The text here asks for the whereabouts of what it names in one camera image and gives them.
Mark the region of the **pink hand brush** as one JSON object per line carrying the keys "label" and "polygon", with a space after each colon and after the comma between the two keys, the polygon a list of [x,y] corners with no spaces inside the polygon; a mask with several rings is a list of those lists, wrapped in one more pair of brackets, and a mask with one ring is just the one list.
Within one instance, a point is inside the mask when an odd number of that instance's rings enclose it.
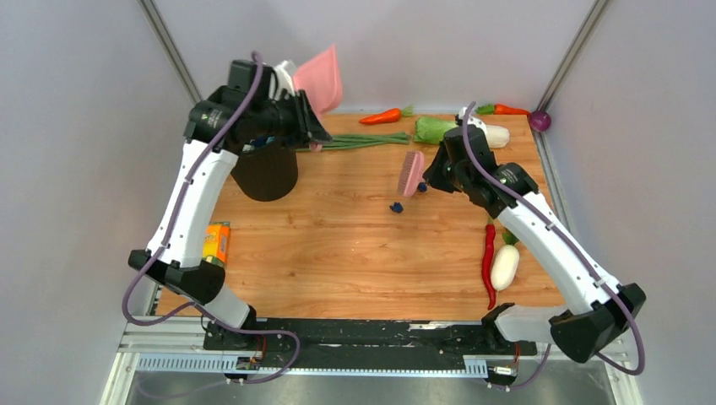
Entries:
{"label": "pink hand brush", "polygon": [[425,155],[421,151],[411,150],[404,156],[398,180],[397,192],[402,197],[412,197],[422,182]]}

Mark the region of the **pink dustpan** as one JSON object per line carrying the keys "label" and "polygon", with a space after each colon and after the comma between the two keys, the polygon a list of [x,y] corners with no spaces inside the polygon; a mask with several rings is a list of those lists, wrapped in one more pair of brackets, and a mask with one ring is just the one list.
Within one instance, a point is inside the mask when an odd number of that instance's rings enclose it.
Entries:
{"label": "pink dustpan", "polygon": [[343,100],[343,84],[335,44],[301,64],[291,78],[294,89],[306,92],[319,123]]}

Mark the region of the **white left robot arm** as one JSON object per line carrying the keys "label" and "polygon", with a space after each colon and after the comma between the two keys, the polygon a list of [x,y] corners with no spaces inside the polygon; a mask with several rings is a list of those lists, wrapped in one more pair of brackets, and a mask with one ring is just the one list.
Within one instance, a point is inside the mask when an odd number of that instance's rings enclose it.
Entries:
{"label": "white left robot arm", "polygon": [[259,167],[260,154],[294,151],[332,138],[296,87],[296,65],[235,60],[227,84],[189,112],[182,162],[165,213],[143,249],[128,264],[170,291],[189,299],[223,323],[226,339],[240,350],[258,339],[248,319],[252,307],[225,281],[225,269],[203,258],[203,243],[221,188],[239,159]]}

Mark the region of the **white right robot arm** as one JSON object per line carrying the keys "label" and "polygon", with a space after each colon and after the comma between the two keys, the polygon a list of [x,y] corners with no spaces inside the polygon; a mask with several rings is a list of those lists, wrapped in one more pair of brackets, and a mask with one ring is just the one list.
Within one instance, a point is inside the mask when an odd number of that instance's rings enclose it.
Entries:
{"label": "white right robot arm", "polygon": [[473,108],[456,114],[457,126],[445,132],[423,178],[437,190],[466,194],[514,234],[565,301],[557,307],[499,305],[483,319],[484,346],[499,354],[517,341],[553,344],[569,359],[585,363],[605,359],[602,349],[630,331],[643,355],[635,322],[647,299],[643,289],[620,282],[578,244],[520,165],[496,162],[487,125],[473,116]]}

